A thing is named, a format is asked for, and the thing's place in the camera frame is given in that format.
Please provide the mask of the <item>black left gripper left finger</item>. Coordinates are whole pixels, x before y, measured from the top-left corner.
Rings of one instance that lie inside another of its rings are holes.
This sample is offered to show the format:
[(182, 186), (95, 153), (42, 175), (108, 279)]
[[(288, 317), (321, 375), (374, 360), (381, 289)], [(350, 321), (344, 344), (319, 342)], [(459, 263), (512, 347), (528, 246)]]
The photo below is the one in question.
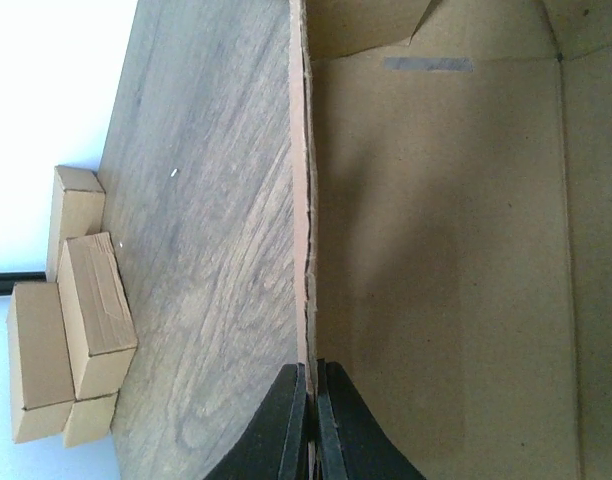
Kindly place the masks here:
[(209, 479), (299, 480), (307, 477), (305, 366), (282, 366), (251, 421)]

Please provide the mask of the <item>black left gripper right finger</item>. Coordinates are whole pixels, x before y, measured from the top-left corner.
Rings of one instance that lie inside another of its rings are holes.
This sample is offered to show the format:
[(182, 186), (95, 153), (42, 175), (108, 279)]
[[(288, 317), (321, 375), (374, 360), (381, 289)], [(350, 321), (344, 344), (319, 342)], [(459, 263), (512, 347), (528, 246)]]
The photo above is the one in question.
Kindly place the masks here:
[(317, 363), (317, 450), (323, 479), (422, 479), (388, 439), (338, 362)]

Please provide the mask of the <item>brown cardboard box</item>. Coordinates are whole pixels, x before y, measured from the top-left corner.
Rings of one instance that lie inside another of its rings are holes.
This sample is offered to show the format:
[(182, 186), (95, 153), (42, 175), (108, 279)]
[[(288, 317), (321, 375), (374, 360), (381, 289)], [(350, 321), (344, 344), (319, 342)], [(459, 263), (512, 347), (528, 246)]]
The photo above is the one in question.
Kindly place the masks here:
[(612, 1), (294, 1), (302, 359), (429, 479), (612, 479)]

